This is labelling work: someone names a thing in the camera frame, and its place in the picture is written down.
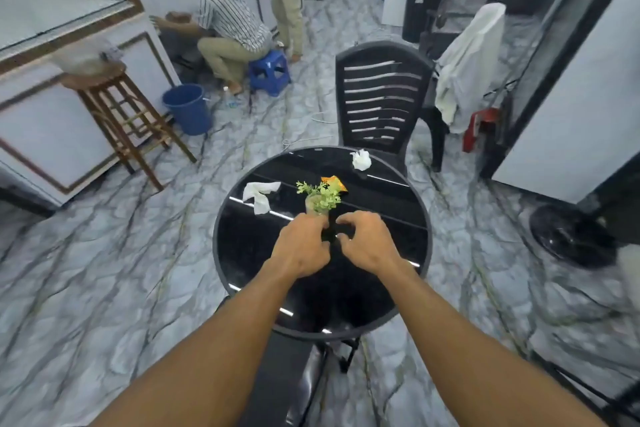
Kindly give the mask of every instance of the black tabletop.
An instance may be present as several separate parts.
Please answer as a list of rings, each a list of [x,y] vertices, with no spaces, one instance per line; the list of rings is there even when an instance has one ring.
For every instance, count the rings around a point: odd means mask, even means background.
[[[360,336],[396,314],[387,289],[377,277],[354,266],[340,251],[335,235],[353,236],[353,228],[336,225],[340,214],[366,210],[380,214],[400,255],[424,276],[431,258],[431,225],[411,184],[393,167],[371,156],[371,167],[356,171],[350,152],[342,147],[313,147],[287,151],[249,171],[223,203],[213,236],[213,255],[221,280],[234,294],[255,277],[280,230],[305,211],[305,195],[296,181],[317,184],[338,176],[348,189],[342,203],[329,214],[323,239],[332,242],[331,262],[310,277],[296,280],[289,291],[275,330],[309,341],[334,341]],[[281,181],[268,194],[271,212],[256,216],[253,200],[241,201],[248,182]]]

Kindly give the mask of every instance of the khaki pants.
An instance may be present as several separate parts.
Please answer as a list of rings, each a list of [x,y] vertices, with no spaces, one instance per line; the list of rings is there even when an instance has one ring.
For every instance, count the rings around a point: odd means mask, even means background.
[[[293,54],[302,55],[302,10],[300,0],[271,0],[271,10],[278,22],[280,40],[292,44]]]
[[[242,84],[247,63],[260,59],[271,49],[271,40],[260,51],[249,51],[239,42],[226,37],[203,37],[198,51],[207,61],[213,74],[224,81]]]

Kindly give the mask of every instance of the tissue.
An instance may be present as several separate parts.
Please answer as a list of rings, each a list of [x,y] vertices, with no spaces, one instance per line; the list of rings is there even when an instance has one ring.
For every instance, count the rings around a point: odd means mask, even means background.
[[[351,152],[353,156],[353,167],[358,171],[366,171],[371,167],[371,157],[369,152],[364,149],[360,149],[356,152]]]
[[[280,182],[248,182],[244,186],[242,193],[242,200],[246,201],[250,197],[253,198],[253,213],[265,214],[268,213],[271,207],[269,206],[269,200],[265,194],[269,194],[272,191],[277,191],[280,188]]]

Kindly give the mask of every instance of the orange wrapper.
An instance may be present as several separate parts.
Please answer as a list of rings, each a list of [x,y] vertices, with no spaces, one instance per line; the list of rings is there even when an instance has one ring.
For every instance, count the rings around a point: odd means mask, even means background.
[[[326,182],[327,184],[333,184],[333,183],[337,183],[338,186],[340,186],[340,190],[341,191],[347,191],[347,188],[344,187],[344,184],[342,184],[342,181],[340,181],[337,176],[331,176],[331,177],[321,177],[320,180],[322,182]]]

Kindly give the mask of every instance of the water bottle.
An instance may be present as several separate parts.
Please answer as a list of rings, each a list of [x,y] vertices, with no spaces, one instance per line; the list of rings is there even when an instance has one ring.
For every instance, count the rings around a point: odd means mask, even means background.
[[[229,87],[225,86],[222,89],[225,94],[224,94],[224,102],[227,104],[227,106],[229,108],[236,108],[238,106],[238,101],[236,99],[236,97],[234,95],[231,94],[231,92],[229,91]]]

